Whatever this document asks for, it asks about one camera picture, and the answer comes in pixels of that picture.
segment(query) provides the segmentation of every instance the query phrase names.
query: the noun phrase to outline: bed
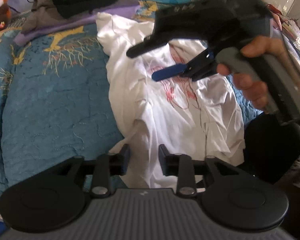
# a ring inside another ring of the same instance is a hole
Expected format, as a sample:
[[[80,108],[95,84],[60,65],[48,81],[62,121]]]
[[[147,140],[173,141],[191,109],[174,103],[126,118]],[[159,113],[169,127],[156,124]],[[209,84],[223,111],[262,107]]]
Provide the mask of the bed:
[[[134,17],[139,21],[153,20],[154,12],[167,6],[140,5]],[[95,24],[20,47],[13,39],[25,17],[0,32],[0,195],[72,156],[95,159],[122,140],[108,100],[108,56],[96,39]],[[260,111],[233,89],[247,124]],[[119,177],[112,179],[113,188],[125,187]]]

